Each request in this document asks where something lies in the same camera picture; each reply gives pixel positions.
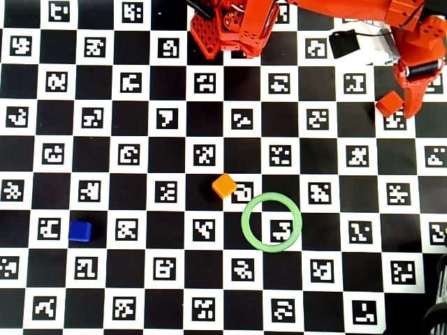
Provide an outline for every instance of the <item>black and white checkerboard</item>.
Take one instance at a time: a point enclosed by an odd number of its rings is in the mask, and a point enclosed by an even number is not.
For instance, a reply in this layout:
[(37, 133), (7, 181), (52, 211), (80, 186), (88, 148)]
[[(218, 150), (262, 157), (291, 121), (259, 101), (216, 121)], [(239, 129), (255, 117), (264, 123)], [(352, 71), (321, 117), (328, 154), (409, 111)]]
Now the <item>black and white checkerboard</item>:
[[(250, 60), (206, 61), (176, 0), (0, 12), (1, 335), (416, 332), (445, 251), (443, 78), (416, 118), (383, 119), (390, 68), (335, 66), (342, 21), (285, 4)], [(266, 191), (303, 212), (279, 254), (240, 228)], [(275, 243), (291, 224), (264, 203), (251, 227)]]

